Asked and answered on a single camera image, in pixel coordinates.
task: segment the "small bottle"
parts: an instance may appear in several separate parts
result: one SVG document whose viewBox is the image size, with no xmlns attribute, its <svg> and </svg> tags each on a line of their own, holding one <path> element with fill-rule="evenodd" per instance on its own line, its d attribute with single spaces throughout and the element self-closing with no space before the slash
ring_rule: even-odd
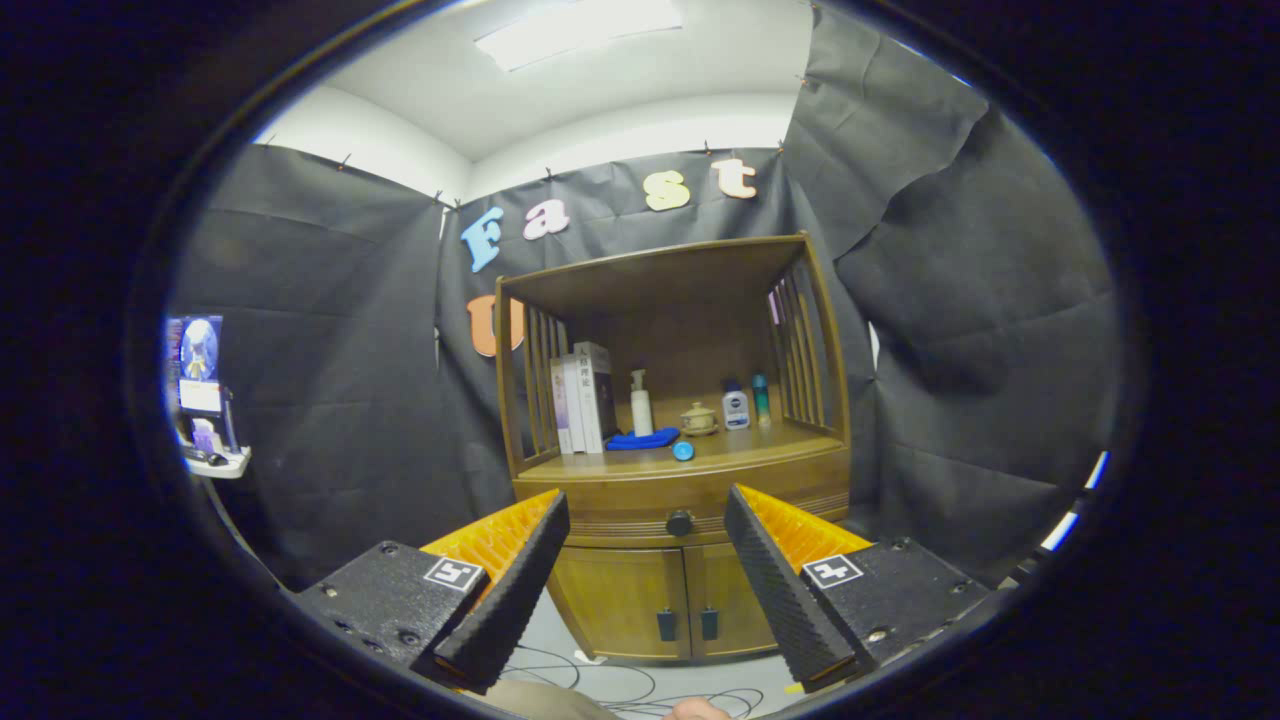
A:
<svg viewBox="0 0 1280 720">
<path fill-rule="evenodd" d="M 755 391 L 755 421 L 762 428 L 768 428 L 773 419 L 769 418 L 769 383 L 763 373 L 751 375 L 751 389 Z"/>
<path fill-rule="evenodd" d="M 631 370 L 631 424 L 636 437 L 653 434 L 653 411 L 649 407 L 649 391 L 644 388 L 644 370 Z"/>
<path fill-rule="evenodd" d="M 724 429 L 741 430 L 751 427 L 751 406 L 742 386 L 735 379 L 724 380 Z"/>
</svg>

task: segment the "blue towel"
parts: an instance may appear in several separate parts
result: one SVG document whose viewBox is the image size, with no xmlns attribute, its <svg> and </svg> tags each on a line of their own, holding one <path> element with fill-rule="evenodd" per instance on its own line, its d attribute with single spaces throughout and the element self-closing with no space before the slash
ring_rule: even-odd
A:
<svg viewBox="0 0 1280 720">
<path fill-rule="evenodd" d="M 680 437 L 680 430 L 676 428 L 663 428 L 660 430 L 654 430 L 652 436 L 636 437 L 634 432 L 625 436 L 613 436 L 609 438 L 609 445 L 604 446 L 607 450 L 652 450 L 654 447 L 667 447 L 675 439 Z"/>
</svg>

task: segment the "white pump bottle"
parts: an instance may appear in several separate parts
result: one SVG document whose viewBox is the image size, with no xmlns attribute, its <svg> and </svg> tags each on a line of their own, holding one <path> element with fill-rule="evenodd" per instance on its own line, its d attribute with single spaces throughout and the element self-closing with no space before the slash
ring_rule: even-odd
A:
<svg viewBox="0 0 1280 720">
<path fill-rule="evenodd" d="M 649 409 L 649 391 L 644 389 L 644 370 L 631 370 L 631 423 L 636 437 L 653 434 L 653 411 Z"/>
</svg>

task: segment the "white book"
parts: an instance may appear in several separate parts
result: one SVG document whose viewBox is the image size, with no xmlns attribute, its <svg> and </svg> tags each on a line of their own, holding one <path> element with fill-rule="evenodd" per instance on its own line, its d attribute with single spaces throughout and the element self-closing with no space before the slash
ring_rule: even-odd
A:
<svg viewBox="0 0 1280 720">
<path fill-rule="evenodd" d="M 604 443 L 618 432 L 609 351 L 594 342 L 576 342 L 573 355 L 577 356 L 577 392 L 586 451 L 599 455 L 604 452 Z"/>
<path fill-rule="evenodd" d="M 561 372 L 564 377 L 564 410 L 568 414 L 568 445 L 561 452 L 586 452 L 586 437 L 582 434 L 582 407 L 577 400 L 577 363 L 572 355 L 561 357 Z"/>
<path fill-rule="evenodd" d="M 573 439 L 568 433 L 568 397 L 564 389 L 564 357 L 552 357 L 552 404 L 556 406 L 556 433 L 561 452 L 573 452 Z"/>
</svg>

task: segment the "hand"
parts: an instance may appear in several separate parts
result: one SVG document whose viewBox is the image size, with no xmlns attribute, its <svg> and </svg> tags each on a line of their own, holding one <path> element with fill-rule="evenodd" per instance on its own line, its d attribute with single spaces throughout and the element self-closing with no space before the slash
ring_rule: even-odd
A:
<svg viewBox="0 0 1280 720">
<path fill-rule="evenodd" d="M 682 700 L 662 720 L 730 720 L 728 712 L 707 702 L 704 697 Z"/>
</svg>

